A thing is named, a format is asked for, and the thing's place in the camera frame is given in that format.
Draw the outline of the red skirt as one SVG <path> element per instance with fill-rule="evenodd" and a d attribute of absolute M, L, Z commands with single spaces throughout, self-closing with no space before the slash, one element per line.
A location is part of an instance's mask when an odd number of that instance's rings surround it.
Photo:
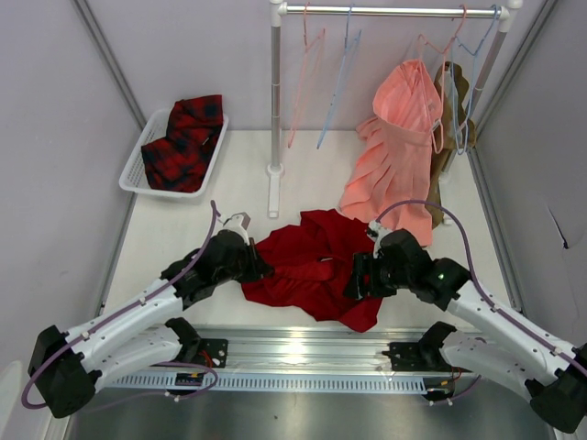
<path fill-rule="evenodd" d="M 297 225 L 272 231 L 256 245 L 273 274 L 241 285 L 244 297 L 271 307 L 297 307 L 318 322 L 336 321 L 364 333 L 377 324 L 380 299 L 344 295 L 356 253 L 373 251 L 367 225 L 336 210 L 300 213 Z"/>

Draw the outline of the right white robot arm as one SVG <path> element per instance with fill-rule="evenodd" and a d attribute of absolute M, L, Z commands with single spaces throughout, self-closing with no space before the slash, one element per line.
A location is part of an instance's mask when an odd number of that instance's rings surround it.
<path fill-rule="evenodd" d="M 373 223 L 372 252 L 353 257 L 346 296 L 360 301 L 411 292 L 480 330 L 488 343 L 437 322 L 419 341 L 428 369 L 445 364 L 491 380 L 526 400 L 552 428 L 573 434 L 586 416 L 586 348 L 560 339 L 486 292 L 472 268 L 432 259 L 408 231 Z"/>

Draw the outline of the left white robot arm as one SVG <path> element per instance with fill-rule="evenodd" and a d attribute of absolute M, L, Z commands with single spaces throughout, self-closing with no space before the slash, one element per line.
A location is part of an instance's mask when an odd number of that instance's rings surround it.
<path fill-rule="evenodd" d="M 274 269 L 252 239 L 223 229 L 173 262 L 133 299 L 109 313 L 37 337 L 20 402 L 56 418 L 81 410 L 110 383 L 151 366 L 178 365 L 211 372 L 202 338 L 182 313 L 229 281 L 248 283 Z"/>

